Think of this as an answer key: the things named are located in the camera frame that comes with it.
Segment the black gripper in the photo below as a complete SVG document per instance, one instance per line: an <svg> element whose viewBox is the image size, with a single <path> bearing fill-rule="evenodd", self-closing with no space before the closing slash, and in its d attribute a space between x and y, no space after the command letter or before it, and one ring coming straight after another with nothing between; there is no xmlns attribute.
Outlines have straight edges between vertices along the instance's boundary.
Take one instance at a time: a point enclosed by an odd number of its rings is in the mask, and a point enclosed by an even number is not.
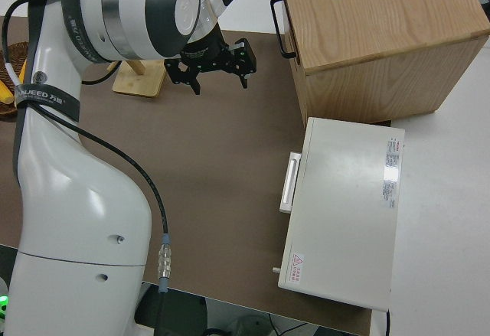
<svg viewBox="0 0 490 336"><path fill-rule="evenodd" d="M229 45L219 25L215 25L203 38L186 44L180 56L165 59L165 69L174 84L189 85L196 95L201 94L201 86L197 81L200 73L198 66L204 66L205 72L224 70L235 74L244 89L248 87L250 76L257 71L256 56L249 41L241 38Z"/></svg>

